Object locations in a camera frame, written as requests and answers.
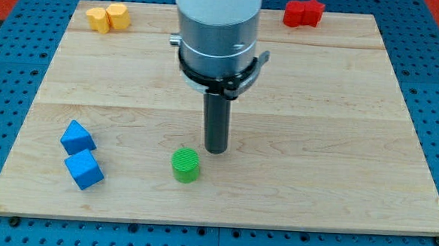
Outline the black clamp ring mount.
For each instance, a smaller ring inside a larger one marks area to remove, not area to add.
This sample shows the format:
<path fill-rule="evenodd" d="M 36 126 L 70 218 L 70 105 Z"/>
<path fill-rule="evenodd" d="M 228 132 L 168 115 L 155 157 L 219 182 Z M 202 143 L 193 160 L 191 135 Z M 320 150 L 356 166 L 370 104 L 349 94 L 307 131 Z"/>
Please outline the black clamp ring mount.
<path fill-rule="evenodd" d="M 180 75 L 192 89 L 203 94 L 217 94 L 226 100 L 236 100 L 256 82 L 262 66 L 270 56 L 269 51 L 263 51 L 259 57 L 253 57 L 250 65 L 242 72 L 228 77 L 208 77 L 193 71 L 183 60 L 181 53 L 178 53 L 178 60 Z"/>

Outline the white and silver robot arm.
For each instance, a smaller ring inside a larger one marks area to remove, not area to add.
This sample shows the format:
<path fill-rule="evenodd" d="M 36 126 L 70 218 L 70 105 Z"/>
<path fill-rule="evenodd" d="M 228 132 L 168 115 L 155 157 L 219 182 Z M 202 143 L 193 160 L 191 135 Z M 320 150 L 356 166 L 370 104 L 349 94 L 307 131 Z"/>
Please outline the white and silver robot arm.
<path fill-rule="evenodd" d="M 262 0 L 175 0 L 180 75 L 204 96 L 204 146 L 221 154 L 229 145 L 230 103 L 256 82 L 268 51 L 256 55 Z"/>

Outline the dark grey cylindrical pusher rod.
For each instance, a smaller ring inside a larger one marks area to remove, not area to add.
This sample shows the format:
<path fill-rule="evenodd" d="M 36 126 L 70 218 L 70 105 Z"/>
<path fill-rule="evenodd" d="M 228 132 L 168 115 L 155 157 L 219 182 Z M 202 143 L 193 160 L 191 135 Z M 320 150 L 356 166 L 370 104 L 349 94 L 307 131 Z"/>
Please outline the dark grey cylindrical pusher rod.
<path fill-rule="evenodd" d="M 204 146 L 209 153 L 224 153 L 229 145 L 230 103 L 224 97 L 204 94 Z"/>

